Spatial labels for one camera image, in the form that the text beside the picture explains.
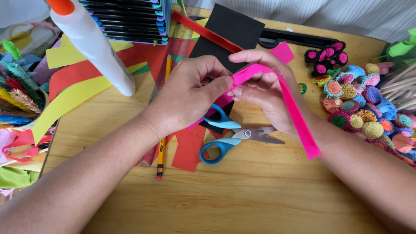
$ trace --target fingernail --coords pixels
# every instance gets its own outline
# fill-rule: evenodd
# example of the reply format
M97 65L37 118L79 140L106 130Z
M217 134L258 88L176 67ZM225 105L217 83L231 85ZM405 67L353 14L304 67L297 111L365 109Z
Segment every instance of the fingernail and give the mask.
M231 76L227 76L225 78L225 82L227 82L228 86L231 87L234 83L234 79Z
M233 93L235 96L241 96L243 88L241 86L234 87Z

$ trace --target blue scissors handle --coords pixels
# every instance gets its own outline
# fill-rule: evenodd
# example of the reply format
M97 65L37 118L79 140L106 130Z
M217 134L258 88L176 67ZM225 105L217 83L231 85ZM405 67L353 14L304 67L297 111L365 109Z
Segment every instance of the blue scissors handle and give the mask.
M234 122L232 119L230 119L224 112L224 110L218 106L217 104L212 104L211 108L214 108L221 114L221 118L219 120L212 120L208 118L206 115L202 117L203 120L205 120L207 123L209 123L212 126L221 127L221 128L241 128L241 125L237 122Z
M239 144L242 141L240 138L220 138L217 140L213 140L202 146L202 148L199 151L199 158L201 161L203 161L206 164L214 165L220 162L225 154L233 148L236 144ZM213 160L205 159L204 158L204 152L211 146L218 146L221 149L221 155Z

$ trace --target white glue bottle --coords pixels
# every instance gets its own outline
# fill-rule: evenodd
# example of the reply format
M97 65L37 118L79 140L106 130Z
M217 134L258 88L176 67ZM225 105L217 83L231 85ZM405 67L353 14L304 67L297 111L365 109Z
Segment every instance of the white glue bottle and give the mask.
M136 92L133 76L116 54L98 24L78 1L47 0L51 18L114 87L126 96Z

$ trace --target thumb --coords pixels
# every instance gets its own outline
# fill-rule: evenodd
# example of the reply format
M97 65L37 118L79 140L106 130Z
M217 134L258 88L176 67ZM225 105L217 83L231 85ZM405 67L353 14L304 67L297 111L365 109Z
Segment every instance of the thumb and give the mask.
M263 91L257 87L251 86L237 86L232 93L239 99L245 100L256 104L262 108L267 108L275 102L274 95L271 95L268 91Z
M214 102L233 85L233 82L234 79L231 76L221 76L201 87L201 91L208 93L211 102Z

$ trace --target black foam sheet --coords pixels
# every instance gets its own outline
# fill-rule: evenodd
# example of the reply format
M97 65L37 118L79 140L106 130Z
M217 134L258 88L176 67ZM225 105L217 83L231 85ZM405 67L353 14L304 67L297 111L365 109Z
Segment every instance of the black foam sheet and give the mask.
M262 22L216 3L205 28L230 40L243 49L249 50L256 48L257 41L260 38L264 26L265 24ZM230 62L228 56L231 54L230 51L211 42L203 36L200 36L189 57L195 58L202 55L214 55L230 72L235 73L247 63ZM233 104L234 102L230 102L223 107L223 110L227 115L230 115ZM220 113L216 112L210 118L219 119ZM200 125L220 134L224 131L223 128L209 125L206 121L202 121Z

